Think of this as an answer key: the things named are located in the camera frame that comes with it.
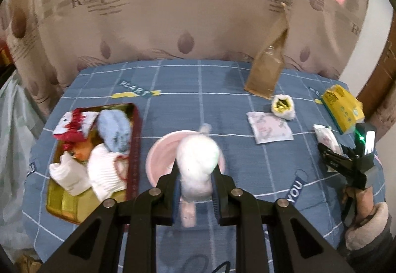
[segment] pink bowl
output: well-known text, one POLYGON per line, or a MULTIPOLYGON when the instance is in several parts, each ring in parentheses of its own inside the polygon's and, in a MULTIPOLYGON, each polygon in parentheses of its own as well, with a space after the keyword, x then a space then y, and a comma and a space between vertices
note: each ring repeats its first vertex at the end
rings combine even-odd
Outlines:
MULTIPOLYGON (((159 178, 172 171, 176 158, 176 149, 181 139, 197 133, 191 130, 181 130, 168 133, 156 141, 148 152, 146 158, 146 174, 150 184, 155 187, 159 178)), ((220 151, 219 168, 221 173, 225 171, 224 156, 220 151)))

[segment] beige curtain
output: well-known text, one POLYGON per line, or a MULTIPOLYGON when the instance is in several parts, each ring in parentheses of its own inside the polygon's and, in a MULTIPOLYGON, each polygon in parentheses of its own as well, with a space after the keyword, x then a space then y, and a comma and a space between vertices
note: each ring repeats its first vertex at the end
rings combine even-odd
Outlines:
POLYGON ((288 67, 338 78, 368 0, 4 0, 15 65, 50 113, 78 72, 134 60, 250 61, 282 10, 291 10, 288 67))

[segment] light green fabric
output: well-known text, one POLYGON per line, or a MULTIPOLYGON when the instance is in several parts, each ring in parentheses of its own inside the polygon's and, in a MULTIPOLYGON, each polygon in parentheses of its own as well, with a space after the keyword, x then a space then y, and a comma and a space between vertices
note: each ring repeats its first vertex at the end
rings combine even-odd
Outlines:
POLYGON ((15 71, 0 89, 0 244, 12 261, 32 248, 22 223, 30 149, 44 118, 15 71))

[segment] tray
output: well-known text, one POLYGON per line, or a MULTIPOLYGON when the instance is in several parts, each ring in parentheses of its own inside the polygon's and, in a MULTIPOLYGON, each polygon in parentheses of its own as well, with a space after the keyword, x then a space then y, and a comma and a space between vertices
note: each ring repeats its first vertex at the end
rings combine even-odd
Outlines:
MULTIPOLYGON (((97 111, 103 109, 120 109, 128 116, 132 128, 131 148, 129 152, 129 168, 126 190, 115 192, 111 197, 118 202, 135 199, 139 186, 139 160, 140 160, 140 132, 141 119, 139 111, 133 103, 105 105, 101 107, 84 108, 83 111, 97 111)), ((103 143, 97 135, 93 139, 94 145, 103 143)), ((54 154, 53 163, 60 162, 63 154, 63 141, 59 140, 54 154)), ((59 186, 52 178, 49 179, 47 189, 46 209, 51 214, 73 224, 82 223, 100 205, 92 188, 78 196, 72 196, 59 186)))

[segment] kraft paper bag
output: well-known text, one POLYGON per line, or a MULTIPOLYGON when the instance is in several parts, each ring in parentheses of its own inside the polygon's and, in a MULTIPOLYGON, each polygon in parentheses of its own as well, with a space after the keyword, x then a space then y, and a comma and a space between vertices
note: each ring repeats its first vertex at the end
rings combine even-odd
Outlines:
POLYGON ((270 99, 285 61, 282 51, 288 32, 287 12, 279 15, 258 54, 255 56, 245 90, 270 99))

